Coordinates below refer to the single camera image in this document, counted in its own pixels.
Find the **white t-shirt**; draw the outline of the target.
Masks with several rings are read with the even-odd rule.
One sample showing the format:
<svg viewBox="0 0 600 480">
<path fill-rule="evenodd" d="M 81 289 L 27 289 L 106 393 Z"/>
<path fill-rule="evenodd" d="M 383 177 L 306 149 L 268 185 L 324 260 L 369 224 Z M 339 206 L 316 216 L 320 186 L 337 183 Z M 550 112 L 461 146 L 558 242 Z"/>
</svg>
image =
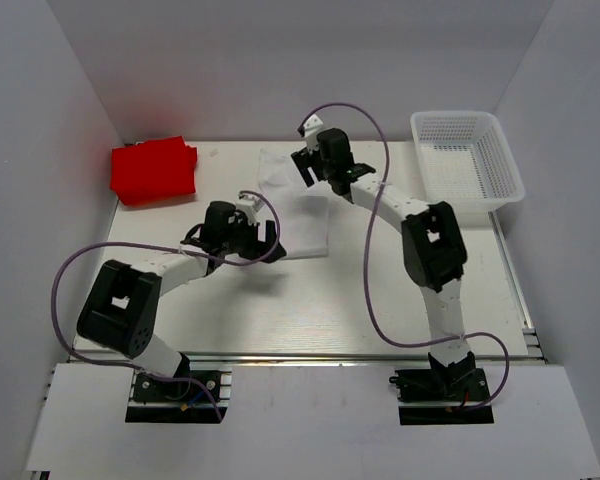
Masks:
<svg viewBox="0 0 600 480">
<path fill-rule="evenodd" d="M 286 259 L 326 257 L 328 199 L 310 191 L 291 158 L 261 149 L 258 187 L 278 214 Z"/>
</svg>

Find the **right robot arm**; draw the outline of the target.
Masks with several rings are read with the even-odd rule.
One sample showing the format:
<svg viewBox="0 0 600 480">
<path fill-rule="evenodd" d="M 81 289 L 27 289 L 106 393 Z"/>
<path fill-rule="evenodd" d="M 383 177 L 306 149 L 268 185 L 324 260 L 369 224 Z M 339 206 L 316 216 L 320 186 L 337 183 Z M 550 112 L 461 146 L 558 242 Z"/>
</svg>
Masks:
<svg viewBox="0 0 600 480">
<path fill-rule="evenodd" d="M 475 371 L 465 338 L 460 291 L 468 255 L 453 208 L 446 202 L 415 199 L 357 163 L 346 133 L 322 125 L 299 129 L 305 147 L 291 158 L 308 186 L 327 182 L 351 204 L 369 210 L 401 236 L 409 278 L 420 288 L 429 325 L 429 365 L 433 390 L 452 399 Z"/>
</svg>

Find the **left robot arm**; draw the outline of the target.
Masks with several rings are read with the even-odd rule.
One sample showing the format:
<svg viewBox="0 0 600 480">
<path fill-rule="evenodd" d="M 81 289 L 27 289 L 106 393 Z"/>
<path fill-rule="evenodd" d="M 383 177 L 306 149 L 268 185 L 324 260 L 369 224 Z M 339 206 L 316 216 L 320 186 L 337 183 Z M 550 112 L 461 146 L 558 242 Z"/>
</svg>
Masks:
<svg viewBox="0 0 600 480">
<path fill-rule="evenodd" d="M 186 355 L 154 333 L 161 298 L 223 265 L 274 263 L 286 256 L 280 219 L 274 207 L 252 193 L 234 203 L 213 201 L 204 221 L 193 226 L 175 249 L 128 264 L 108 260 L 101 266 L 77 321 L 77 334 L 117 352 L 130 366 L 157 377 L 168 398 L 191 387 Z"/>
</svg>

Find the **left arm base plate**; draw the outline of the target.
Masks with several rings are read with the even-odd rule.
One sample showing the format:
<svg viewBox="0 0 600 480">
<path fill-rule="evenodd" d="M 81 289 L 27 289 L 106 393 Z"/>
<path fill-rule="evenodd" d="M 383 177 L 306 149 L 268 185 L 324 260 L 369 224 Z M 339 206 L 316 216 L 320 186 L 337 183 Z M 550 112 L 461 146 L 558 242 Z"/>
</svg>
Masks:
<svg viewBox="0 0 600 480">
<path fill-rule="evenodd" d="M 190 376 L 209 391 L 217 409 L 197 384 L 169 383 L 136 373 L 131 383 L 125 422 L 129 424 L 218 425 L 228 410 L 230 367 L 190 368 Z"/>
</svg>

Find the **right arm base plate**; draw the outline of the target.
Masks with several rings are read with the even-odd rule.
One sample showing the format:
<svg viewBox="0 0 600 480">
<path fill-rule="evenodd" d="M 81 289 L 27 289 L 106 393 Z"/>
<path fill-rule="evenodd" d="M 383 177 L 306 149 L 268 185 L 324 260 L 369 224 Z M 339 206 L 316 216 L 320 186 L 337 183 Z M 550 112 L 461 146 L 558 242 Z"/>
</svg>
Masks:
<svg viewBox="0 0 600 480">
<path fill-rule="evenodd" d="M 486 375 L 477 369 L 444 393 L 427 369 L 396 370 L 389 377 L 396 389 L 401 426 L 487 425 L 494 423 L 490 405 L 475 408 L 490 396 Z"/>
</svg>

